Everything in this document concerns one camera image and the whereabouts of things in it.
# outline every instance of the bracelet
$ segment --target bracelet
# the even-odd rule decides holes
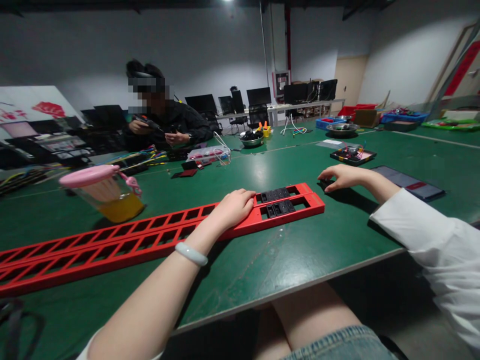
[[[175,250],[198,266],[205,266],[209,262],[209,259],[205,255],[202,255],[197,250],[192,249],[184,242],[179,242],[177,245],[175,245]]]

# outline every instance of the denim shorts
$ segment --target denim shorts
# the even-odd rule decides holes
[[[283,360],[397,360],[366,326],[349,326],[295,350]]]

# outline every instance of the yellow liquid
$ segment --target yellow liquid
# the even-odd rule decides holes
[[[104,203],[98,207],[98,211],[112,223],[123,223],[133,219],[143,209],[144,204],[134,193],[122,195],[118,200]]]

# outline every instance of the smartphone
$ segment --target smartphone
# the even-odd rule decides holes
[[[376,173],[382,174],[392,183],[399,187],[405,188],[410,193],[415,195],[420,200],[428,203],[432,200],[438,199],[446,194],[446,192],[438,187],[427,184],[421,180],[411,177],[403,172],[392,169],[388,166],[378,166],[370,169]]]

